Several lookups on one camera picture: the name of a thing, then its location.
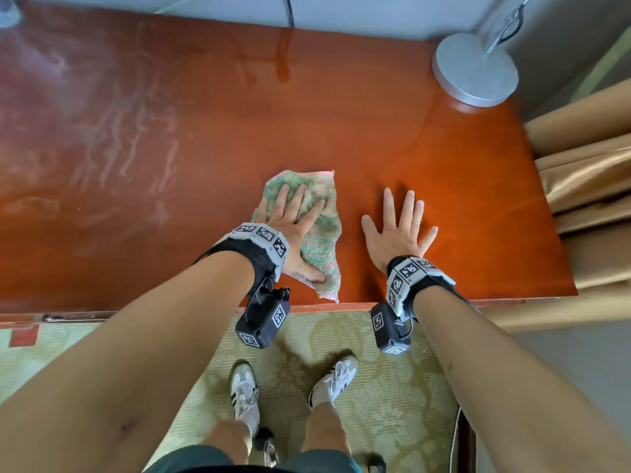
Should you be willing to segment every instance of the curtain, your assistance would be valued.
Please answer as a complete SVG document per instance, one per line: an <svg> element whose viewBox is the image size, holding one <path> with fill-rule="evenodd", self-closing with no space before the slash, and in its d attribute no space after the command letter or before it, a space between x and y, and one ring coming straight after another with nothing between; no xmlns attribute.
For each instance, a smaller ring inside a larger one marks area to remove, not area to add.
<svg viewBox="0 0 631 473"><path fill-rule="evenodd" d="M525 129L579 295L485 315L510 332L631 318L631 80Z"/></svg>

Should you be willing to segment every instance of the tatami mat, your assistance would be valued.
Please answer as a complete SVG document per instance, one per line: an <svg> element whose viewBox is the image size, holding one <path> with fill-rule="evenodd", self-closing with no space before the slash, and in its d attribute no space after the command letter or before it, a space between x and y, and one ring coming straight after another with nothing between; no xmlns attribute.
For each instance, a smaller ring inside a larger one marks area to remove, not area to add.
<svg viewBox="0 0 631 473"><path fill-rule="evenodd" d="M44 325L34 347L0 348L0 400L97 325ZM281 458L297 453L309 415L307 394L343 350L352 350L360 367L336 408L360 464L376 452L391 472L446 473L457 407L440 365L420 328L410 353L381 353L367 312L292 315L264 350L243 345L231 327L152 461L197 443L218 418L230 416L228 377L238 359L254 368L261 423L276 435ZM253 453L250 461L262 458Z"/></svg>

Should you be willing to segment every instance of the shorts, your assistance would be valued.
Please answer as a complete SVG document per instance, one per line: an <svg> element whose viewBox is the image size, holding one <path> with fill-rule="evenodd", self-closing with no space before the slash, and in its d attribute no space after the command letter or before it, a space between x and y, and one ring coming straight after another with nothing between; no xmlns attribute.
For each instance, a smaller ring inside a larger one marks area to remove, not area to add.
<svg viewBox="0 0 631 473"><path fill-rule="evenodd" d="M230 457L210 445L190 445L167 453L145 473L179 473L191 468L231 466ZM278 464L293 473L361 473L357 462L337 450L310 450Z"/></svg>

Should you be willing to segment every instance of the cleaning cloth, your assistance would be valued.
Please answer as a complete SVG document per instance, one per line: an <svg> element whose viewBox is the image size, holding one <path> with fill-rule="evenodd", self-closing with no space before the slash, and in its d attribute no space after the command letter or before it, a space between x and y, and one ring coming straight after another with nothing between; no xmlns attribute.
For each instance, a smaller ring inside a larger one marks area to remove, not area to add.
<svg viewBox="0 0 631 473"><path fill-rule="evenodd" d="M272 177L272 179L267 181L263 189L263 197L269 201L268 219L271 215L274 201L283 184L289 186L287 202L293 198L300 184L304 184L307 187L300 205L299 217L307 213L320 199L326 199L326 206L322 214L320 214L313 227L305 235L305 241L300 249L302 258L320 270L326 276L326 281L324 284L314 284L299 274L285 273L315 289L318 297L339 302L338 294L341 276L338 262L335 258L335 243L342 234L342 223L339 220L338 208L336 207L337 192L333 182L333 172L295 173L293 171L283 171ZM253 221L254 219L256 219L256 211L252 216Z"/></svg>

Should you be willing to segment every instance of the shoe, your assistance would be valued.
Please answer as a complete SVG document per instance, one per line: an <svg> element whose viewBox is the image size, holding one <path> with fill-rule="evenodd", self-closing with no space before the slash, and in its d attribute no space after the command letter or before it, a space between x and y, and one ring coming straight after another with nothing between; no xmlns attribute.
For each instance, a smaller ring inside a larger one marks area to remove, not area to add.
<svg viewBox="0 0 631 473"><path fill-rule="evenodd" d="M252 438L259 431L259 390L256 388L254 372L248 362L238 363L230 379L230 396L235 419L248 425Z"/></svg>
<svg viewBox="0 0 631 473"><path fill-rule="evenodd" d="M353 381L358 367L359 361L354 355L347 355L335 362L331 371L324 375L309 392L311 410L323 402L333 403Z"/></svg>

